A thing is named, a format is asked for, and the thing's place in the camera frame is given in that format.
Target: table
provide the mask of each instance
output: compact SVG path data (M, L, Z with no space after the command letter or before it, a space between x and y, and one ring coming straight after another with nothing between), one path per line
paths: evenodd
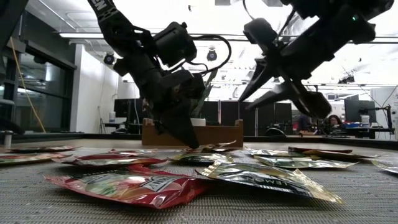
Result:
M354 134L357 138L367 137L370 139L376 138L376 132L390 132L388 128L345 128L348 134Z
M15 144L14 147L85 146L76 154L116 149L141 149L140 141L78 139L72 141ZM303 143L248 143L253 149L287 149L288 146L318 149L353 149L358 154L385 154L398 158L397 151L364 147ZM245 152L234 154L240 162L255 162ZM176 174L197 176L196 166L176 166L171 162L152 166ZM377 223L398 220L398 176L381 171L371 163L356 164L345 170L303 170L345 201L336 205L320 200L225 184L187 205L167 210L133 207L92 198L60 188L43 175L70 175L87 172L80 167L53 162L0 167L0 223Z

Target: white wall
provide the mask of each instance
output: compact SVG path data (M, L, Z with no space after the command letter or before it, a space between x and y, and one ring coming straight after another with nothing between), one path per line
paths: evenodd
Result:
M120 76L76 45L71 131L98 133L100 114L105 123L113 111Z

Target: security camera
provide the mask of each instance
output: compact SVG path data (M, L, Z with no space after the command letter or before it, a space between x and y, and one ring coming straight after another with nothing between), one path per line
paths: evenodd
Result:
M215 60L217 60L216 49L210 49L209 52L207 53L207 61L212 62Z
M107 65L113 65L114 61L115 61L115 59L113 56L113 52L106 53L106 56L104 58L104 63Z

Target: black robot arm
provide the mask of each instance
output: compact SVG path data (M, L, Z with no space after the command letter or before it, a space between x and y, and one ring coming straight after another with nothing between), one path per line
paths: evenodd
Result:
M265 19L255 19L244 26L244 33L252 44L262 49L253 78L240 97L245 100L272 77L285 82L249 105L249 109L281 100L292 100L304 114L325 118L331 106L318 92L307 91L302 80L323 62L334 58L349 41L363 44L374 40L375 25L368 20L389 10L394 0L281 0L291 4L303 19L318 16L319 20L290 43L283 43Z
M148 30L132 25L116 9L112 0L89 0L98 18L105 41L122 57L114 65L121 76L129 73L140 94L149 104L156 127L197 148L199 143L190 121L190 99L199 98L205 89L202 76L188 70L165 71L181 61L191 62L197 56L187 25L172 22L152 36Z

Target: snack bag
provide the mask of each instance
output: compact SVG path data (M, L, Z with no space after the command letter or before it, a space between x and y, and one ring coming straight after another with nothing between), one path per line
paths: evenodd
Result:
M306 156L318 156L325 159L337 159L337 160L375 159L381 156L381 155L362 156L362 155L351 154L352 152L351 149L327 151L319 149L301 149L301 148L289 147L289 151L301 152Z
M97 154L82 157L69 157L65 159L53 159L54 162L62 164L70 164L75 166L87 167L118 167L129 166L133 164L152 165L167 161L167 159L154 159L142 156L129 156L118 157L114 154L105 156L105 154Z
M185 175L126 170L45 178L81 194L158 209L188 203L209 186L208 180Z
M362 155L348 154L342 152L318 151L318 150L305 151L303 152L303 154L308 156L318 156L325 159L338 159L338 160L375 159L381 156L381 155L362 156Z
M10 149L10 151L15 153L62 152L62 151L75 150L77 148L79 147L75 146L25 147L19 149Z
M233 162L231 155L221 155L217 153L186 153L169 158L172 161L179 162L206 162L214 163L215 161Z
M387 161L375 161L372 163L378 168L384 169L385 171L398 174L398 162L387 162Z
M147 153L152 153L152 151L145 150L130 150L130 151L116 151L114 149L109 152L100 153L100 154L92 154L87 156L80 156L78 159L80 160L88 160L88 159L122 159L128 157L135 157Z
M215 162L203 171L197 172L213 179L343 203L339 196L327 191L298 169L292 172L257 164Z
M254 156L258 161L268 166L282 168L347 168L356 163L323 160L317 156L311 157L261 157Z
M222 147L228 146L230 144L234 144L236 142L227 142L227 143L218 143L218 144L208 144L204 146L199 146L197 149L186 148L184 149L185 152L194 152L194 153L201 153L201 152L231 152L235 150L240 150L238 148L224 148Z
M1 165L17 165L17 164L27 164L34 162L46 162L55 158L65 158L71 155L64 155L61 153L45 153L45 154L24 154L24 155L10 155L10 156L0 156L0 166Z
M338 150L324 150L324 149L306 149L306 148L297 148L297 147L288 147L289 151L292 152L298 152L298 153L303 153L305 151L310 151L310 150L317 150L317 151L326 151L326 152L340 152L340 153L352 153L352 149L338 149Z
M282 157L305 157L306 155L282 150L268 150L268 149L248 149L252 156L282 156Z

